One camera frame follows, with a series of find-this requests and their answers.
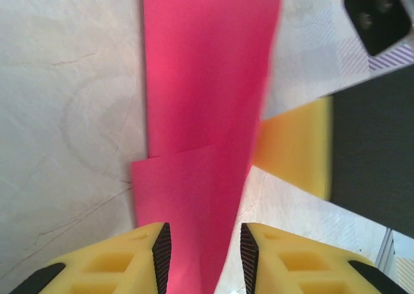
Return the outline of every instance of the black panel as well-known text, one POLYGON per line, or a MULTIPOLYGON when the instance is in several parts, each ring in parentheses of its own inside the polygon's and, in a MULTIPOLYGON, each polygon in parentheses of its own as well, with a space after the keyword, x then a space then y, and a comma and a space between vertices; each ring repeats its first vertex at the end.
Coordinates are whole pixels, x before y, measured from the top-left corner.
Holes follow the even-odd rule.
POLYGON ((358 35, 372 56, 400 41, 411 30, 412 22, 401 0, 344 0, 344 3, 358 35))
POLYGON ((366 281, 371 283, 381 294, 408 294, 398 284, 384 275, 377 268, 361 263, 357 260, 350 260, 350 265, 354 267, 366 281))
POLYGON ((10 294, 39 294, 66 267, 57 263, 37 270, 10 294))
POLYGON ((243 274, 245 275, 246 294, 254 294, 256 289, 259 247, 245 223, 241 224, 240 254, 243 263, 243 274))
POLYGON ((169 262, 171 260, 171 231, 168 223, 162 226, 152 250, 158 294, 166 294, 169 262))
POLYGON ((333 96, 331 202, 414 237, 414 66, 333 96))

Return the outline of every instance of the white marble surface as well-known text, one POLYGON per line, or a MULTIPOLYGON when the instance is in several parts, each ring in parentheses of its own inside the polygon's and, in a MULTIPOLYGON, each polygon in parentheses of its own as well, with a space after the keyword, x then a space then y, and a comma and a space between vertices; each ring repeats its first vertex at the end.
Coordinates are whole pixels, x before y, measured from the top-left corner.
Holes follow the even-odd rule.
MULTIPOLYGON (((295 67, 298 30, 319 2, 305 1, 285 1, 267 116, 366 78, 327 73, 317 52, 308 58, 320 75, 295 67)), ((62 253, 135 226, 129 163, 146 157, 139 9, 139 0, 0 0, 0 293, 62 253)), ((340 35, 352 34, 335 13, 340 35)), ((242 221, 371 260, 385 232, 256 168, 236 228, 242 221)), ((244 293, 238 240, 217 293, 244 293)))

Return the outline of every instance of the pink paper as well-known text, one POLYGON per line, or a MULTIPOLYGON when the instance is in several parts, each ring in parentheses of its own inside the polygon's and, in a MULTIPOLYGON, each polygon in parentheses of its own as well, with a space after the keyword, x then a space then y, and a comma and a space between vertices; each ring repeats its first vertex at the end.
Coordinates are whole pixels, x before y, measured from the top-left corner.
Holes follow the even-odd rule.
POLYGON ((159 157, 134 163, 133 182, 138 224, 171 224, 169 294, 212 294, 217 285, 279 7, 280 0, 144 0, 149 156, 159 157))

